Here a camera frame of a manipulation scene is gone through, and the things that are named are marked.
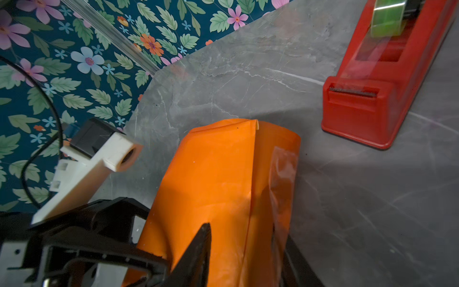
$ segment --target red tape dispenser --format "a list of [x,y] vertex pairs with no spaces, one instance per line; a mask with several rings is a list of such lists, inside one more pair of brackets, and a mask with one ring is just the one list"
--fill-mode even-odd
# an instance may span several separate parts
[[336,77],[322,129],[391,147],[451,26],[459,0],[369,0]]

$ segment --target green tape roll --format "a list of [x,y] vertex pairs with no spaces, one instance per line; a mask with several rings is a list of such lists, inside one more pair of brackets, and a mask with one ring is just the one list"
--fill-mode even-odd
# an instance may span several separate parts
[[371,21],[373,38],[400,36],[407,0],[376,0]]

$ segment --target orange plastic bag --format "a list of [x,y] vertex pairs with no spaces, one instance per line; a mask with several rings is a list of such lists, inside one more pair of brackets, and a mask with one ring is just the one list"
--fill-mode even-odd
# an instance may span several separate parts
[[[191,130],[161,182],[137,248],[169,260],[173,269],[209,222],[209,287],[278,286],[300,141],[257,120]],[[128,270],[123,284],[140,276]]]

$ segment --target marble table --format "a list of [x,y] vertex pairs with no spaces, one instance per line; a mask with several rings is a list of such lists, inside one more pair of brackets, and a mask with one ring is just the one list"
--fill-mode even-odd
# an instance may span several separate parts
[[291,236],[326,286],[459,286],[459,22],[382,152],[320,126],[365,2],[295,0],[157,72],[125,130],[144,150],[95,198],[151,206],[190,129],[257,118],[302,138]]

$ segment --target floral wallpaper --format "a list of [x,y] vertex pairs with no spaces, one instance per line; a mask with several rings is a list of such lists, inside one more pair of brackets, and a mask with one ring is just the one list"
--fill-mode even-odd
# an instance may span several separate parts
[[[88,0],[159,67],[287,4],[289,0]],[[151,75],[60,0],[10,1],[0,10],[0,54],[36,79],[66,124],[90,117],[123,130]],[[35,211],[19,177],[22,166],[56,132],[41,94],[0,63],[0,212]],[[71,138],[65,138],[69,145]],[[58,142],[26,172],[44,204],[57,164]]]

